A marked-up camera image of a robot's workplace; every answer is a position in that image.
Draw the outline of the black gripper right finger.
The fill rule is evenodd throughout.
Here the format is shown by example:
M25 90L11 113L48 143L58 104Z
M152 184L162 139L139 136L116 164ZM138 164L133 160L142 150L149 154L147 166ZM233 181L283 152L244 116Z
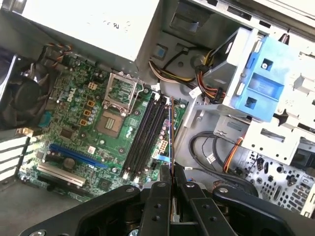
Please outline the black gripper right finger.
M177 236L297 236L299 215L245 191L222 185L207 193L176 168Z

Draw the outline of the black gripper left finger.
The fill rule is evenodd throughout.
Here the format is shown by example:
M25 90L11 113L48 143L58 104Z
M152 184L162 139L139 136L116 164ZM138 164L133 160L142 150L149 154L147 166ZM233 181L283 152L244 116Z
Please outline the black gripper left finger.
M25 236L167 236L170 231L171 174L143 189L123 185L23 231Z

